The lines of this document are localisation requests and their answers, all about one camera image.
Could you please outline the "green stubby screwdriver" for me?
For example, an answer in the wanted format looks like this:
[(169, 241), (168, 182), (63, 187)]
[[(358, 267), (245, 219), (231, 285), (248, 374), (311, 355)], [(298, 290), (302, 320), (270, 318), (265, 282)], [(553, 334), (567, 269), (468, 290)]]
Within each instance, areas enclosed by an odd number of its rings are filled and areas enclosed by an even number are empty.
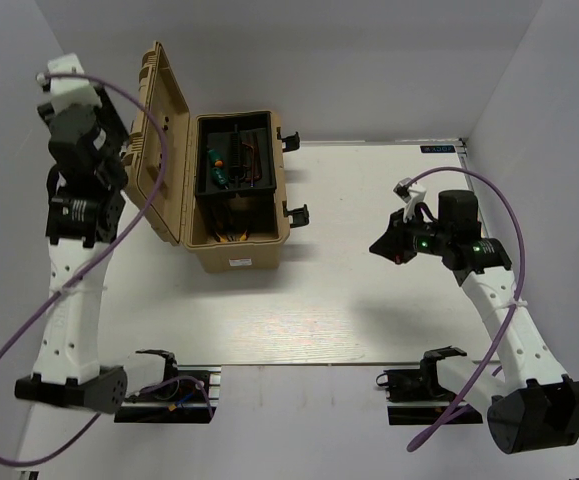
[(214, 183), (221, 189), (229, 188), (229, 178), (224, 170), (220, 167), (213, 167), (211, 169), (211, 176)]
[(219, 154), (219, 152), (217, 150), (209, 149), (207, 151), (207, 158), (208, 158), (210, 165), (213, 168), (223, 168), (224, 167), (224, 161), (222, 159), (222, 156)]

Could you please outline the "tan plastic toolbox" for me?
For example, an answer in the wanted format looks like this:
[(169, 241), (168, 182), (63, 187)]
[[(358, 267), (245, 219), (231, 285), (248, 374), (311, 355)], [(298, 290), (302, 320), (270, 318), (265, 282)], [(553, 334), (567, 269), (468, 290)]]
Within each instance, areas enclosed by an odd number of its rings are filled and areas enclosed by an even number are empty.
[[(161, 43), (142, 58), (139, 100), (150, 112), (137, 113), (131, 127), (124, 157), (129, 177), (126, 194), (136, 207), (148, 209), (145, 218), (156, 234), (185, 247), (207, 273), (277, 268), (291, 229), (310, 222), (307, 206), (290, 208), (287, 200), (283, 156), (299, 149), (299, 135), (284, 136), (279, 116), (269, 110), (192, 115)], [(198, 119), (259, 111), (271, 113), (276, 192), (196, 198)], [(215, 228), (248, 228), (250, 234), (246, 242), (218, 243)]]

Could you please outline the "yellow black pliers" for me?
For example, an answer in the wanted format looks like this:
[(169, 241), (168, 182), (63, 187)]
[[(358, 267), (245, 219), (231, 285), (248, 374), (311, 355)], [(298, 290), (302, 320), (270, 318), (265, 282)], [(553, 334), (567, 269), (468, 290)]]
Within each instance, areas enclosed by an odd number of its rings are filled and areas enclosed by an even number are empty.
[(215, 228), (213, 237), (218, 243), (246, 242), (249, 238), (249, 229), (243, 231), (224, 230)]

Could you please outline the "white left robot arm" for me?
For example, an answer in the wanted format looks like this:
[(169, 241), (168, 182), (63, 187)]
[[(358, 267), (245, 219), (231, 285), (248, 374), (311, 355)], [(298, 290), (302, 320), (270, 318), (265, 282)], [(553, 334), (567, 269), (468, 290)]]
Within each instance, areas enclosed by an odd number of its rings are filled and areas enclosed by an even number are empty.
[(128, 177), (121, 163), (128, 132), (102, 86), (93, 101), (45, 103), (54, 164), (46, 189), (45, 236), (50, 259), (47, 323), (19, 400), (115, 414), (129, 392), (129, 370), (99, 360), (98, 326), (110, 247), (118, 238)]

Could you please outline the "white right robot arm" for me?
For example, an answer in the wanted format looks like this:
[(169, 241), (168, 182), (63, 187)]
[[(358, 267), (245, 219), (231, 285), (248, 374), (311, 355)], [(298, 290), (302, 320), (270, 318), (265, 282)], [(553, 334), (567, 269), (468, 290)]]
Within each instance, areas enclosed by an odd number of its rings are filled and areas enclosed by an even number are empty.
[(391, 214), (371, 253), (396, 265), (418, 254), (437, 256), (475, 306), (495, 344), (502, 374), (483, 373), (463, 401), (485, 420), (506, 454), (575, 444), (579, 439), (579, 380), (573, 380), (540, 335), (501, 244), (481, 234), (478, 200), (469, 190), (438, 195), (431, 216), (425, 190), (399, 186), (404, 208)]

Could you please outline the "black toolbox inner tray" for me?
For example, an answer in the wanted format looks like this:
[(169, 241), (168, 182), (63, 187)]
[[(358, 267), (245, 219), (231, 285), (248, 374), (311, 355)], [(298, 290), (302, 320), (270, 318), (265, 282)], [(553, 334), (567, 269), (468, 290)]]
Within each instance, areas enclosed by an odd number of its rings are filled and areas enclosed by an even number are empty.
[[(263, 177), (254, 187), (248, 180), (250, 155), (243, 145), (245, 133), (258, 137)], [(272, 118), (268, 111), (235, 115), (205, 116), (198, 119), (198, 160), (195, 174), (195, 197), (235, 198), (272, 195), (276, 192)], [(229, 188), (219, 188), (211, 176), (213, 168), (207, 151), (215, 149), (222, 156), (222, 168), (229, 178)]]

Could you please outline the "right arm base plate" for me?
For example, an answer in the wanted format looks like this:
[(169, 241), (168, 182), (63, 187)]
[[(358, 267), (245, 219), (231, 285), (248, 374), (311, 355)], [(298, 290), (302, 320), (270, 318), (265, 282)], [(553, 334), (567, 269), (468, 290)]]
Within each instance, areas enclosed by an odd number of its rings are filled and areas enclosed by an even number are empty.
[(418, 368), (384, 370), (376, 386), (386, 393), (390, 426), (431, 426), (455, 398), (442, 388), (430, 393)]

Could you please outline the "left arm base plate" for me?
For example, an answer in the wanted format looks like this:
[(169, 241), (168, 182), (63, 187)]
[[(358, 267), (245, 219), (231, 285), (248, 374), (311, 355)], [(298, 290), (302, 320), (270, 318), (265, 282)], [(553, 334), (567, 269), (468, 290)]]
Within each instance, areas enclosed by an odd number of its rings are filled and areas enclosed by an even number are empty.
[(219, 366), (182, 367), (167, 378), (184, 376), (149, 392), (128, 396), (114, 416), (117, 424), (209, 424), (216, 413), (222, 370)]

